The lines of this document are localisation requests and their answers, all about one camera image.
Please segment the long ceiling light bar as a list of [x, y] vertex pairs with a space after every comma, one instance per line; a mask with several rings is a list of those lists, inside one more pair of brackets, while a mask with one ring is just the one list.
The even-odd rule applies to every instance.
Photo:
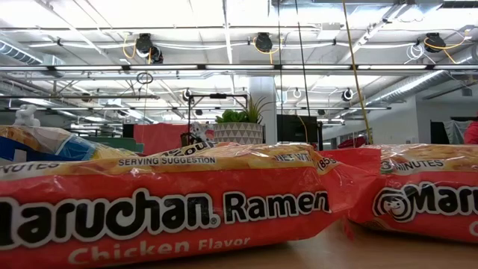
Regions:
[[163, 70], [478, 70], [478, 64], [167, 64], [167, 65], [81, 65], [81, 66], [0, 66], [0, 71], [163, 71]]

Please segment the colourful patterned board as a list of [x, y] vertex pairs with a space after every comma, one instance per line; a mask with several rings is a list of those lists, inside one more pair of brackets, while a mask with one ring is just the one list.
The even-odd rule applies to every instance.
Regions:
[[192, 122], [190, 124], [190, 134], [197, 143], [201, 141], [211, 142], [214, 140], [214, 126], [209, 122]]

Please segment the orange Maruchan ramen pack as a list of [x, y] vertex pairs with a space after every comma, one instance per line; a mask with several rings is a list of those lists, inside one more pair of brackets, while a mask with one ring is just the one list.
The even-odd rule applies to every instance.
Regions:
[[379, 173], [297, 145], [0, 167], [0, 269], [80, 269], [315, 236]]
[[378, 145], [377, 178], [349, 219], [362, 226], [478, 244], [478, 146]]

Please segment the potted succulent in patterned pot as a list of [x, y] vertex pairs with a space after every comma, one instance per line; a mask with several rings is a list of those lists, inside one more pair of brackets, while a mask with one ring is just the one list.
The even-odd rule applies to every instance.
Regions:
[[226, 109], [221, 116], [216, 116], [214, 124], [214, 139], [218, 142], [232, 142], [239, 144], [263, 144], [264, 119], [263, 113], [268, 111], [265, 107], [271, 102], [266, 102], [265, 97], [253, 99], [248, 96], [248, 105], [242, 109]]

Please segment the silver ventilation duct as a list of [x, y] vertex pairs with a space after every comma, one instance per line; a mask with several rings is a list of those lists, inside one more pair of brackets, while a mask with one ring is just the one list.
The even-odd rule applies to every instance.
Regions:
[[[478, 65], [478, 43], [474, 44], [453, 56], [458, 65]], [[378, 106], [381, 103], [392, 103], [399, 99], [406, 99], [416, 93], [437, 86], [452, 79], [451, 71], [432, 70], [422, 75], [411, 76], [379, 91], [365, 102], [367, 107]]]

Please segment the orange partition panel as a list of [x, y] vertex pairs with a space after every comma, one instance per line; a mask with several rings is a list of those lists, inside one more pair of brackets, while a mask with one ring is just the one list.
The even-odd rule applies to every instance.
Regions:
[[134, 139], [143, 144], [143, 154], [152, 155], [181, 147], [181, 135], [187, 132], [185, 124], [157, 123], [135, 125]]

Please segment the red stacked chairs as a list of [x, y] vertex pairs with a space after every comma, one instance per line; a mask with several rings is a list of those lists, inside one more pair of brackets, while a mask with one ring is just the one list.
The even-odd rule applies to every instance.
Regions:
[[339, 149], [348, 149], [348, 148], [359, 148], [361, 146], [367, 145], [367, 138], [364, 136], [354, 137], [347, 139], [340, 144], [338, 144]]

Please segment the grey hanging cloth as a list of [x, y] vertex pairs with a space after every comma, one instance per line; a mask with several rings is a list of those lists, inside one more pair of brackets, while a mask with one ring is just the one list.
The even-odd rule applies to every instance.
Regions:
[[449, 140], [449, 144], [464, 144], [465, 131], [468, 129], [470, 124], [471, 121], [445, 121], [444, 130]]

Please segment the black metal stand frame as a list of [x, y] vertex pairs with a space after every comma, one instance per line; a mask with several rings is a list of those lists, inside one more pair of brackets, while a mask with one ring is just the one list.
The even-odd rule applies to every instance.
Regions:
[[248, 108], [249, 104], [249, 96], [246, 94], [226, 94], [226, 93], [210, 93], [210, 94], [190, 94], [189, 97], [187, 98], [187, 112], [188, 112], [188, 118], [187, 118], [187, 132], [181, 135], [181, 141], [186, 142], [186, 146], [194, 144], [195, 141], [199, 141], [199, 138], [196, 138], [191, 130], [191, 110], [193, 106], [191, 105], [192, 99], [193, 98], [199, 98], [195, 102], [196, 105], [198, 105], [204, 98], [209, 98], [209, 99], [227, 99], [227, 98], [233, 98], [233, 100], [236, 100], [237, 97], [242, 97], [245, 99], [245, 105], [242, 103], [240, 104], [244, 108]]

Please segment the white robot figure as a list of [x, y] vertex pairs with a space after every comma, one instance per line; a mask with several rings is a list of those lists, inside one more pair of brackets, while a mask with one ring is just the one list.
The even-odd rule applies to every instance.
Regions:
[[36, 105], [21, 105], [16, 111], [14, 126], [40, 127], [40, 121], [34, 117], [37, 110]]

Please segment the white building column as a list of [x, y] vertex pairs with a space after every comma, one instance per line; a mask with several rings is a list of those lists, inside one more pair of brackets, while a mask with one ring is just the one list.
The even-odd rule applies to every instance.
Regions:
[[263, 99], [262, 125], [264, 126], [264, 138], [266, 144], [277, 143], [277, 116], [276, 116], [276, 84], [272, 76], [249, 77], [249, 92], [256, 102]]

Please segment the black display screen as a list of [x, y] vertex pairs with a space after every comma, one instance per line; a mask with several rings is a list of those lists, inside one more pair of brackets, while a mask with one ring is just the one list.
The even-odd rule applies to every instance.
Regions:
[[277, 140], [284, 142], [317, 143], [317, 118], [300, 115], [278, 114]]

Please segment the blue Maruchan ramen pack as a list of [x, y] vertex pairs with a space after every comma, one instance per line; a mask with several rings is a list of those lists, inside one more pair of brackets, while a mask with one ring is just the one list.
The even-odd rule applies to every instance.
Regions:
[[86, 140], [64, 129], [0, 126], [0, 163], [86, 161], [130, 156], [136, 154]]

